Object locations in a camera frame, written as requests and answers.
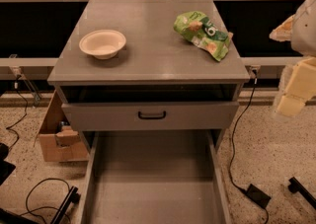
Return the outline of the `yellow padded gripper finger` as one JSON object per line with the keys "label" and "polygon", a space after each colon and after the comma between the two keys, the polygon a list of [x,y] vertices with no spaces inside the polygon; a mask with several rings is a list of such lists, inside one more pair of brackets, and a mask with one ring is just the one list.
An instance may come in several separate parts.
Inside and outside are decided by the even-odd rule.
{"label": "yellow padded gripper finger", "polygon": [[307,57],[284,68],[275,99],[275,113],[295,117],[315,96],[316,58]]}
{"label": "yellow padded gripper finger", "polygon": [[269,38],[275,41],[290,41],[294,16],[288,17],[282,24],[272,30]]}

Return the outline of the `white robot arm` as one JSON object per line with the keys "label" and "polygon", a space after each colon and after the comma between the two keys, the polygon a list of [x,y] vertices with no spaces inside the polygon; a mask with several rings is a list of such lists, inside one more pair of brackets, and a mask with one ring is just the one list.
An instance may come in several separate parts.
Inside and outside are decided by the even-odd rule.
{"label": "white robot arm", "polygon": [[295,65],[283,69],[274,100],[274,117],[293,118],[316,96],[316,0],[305,0],[269,38],[289,41],[303,55]]}

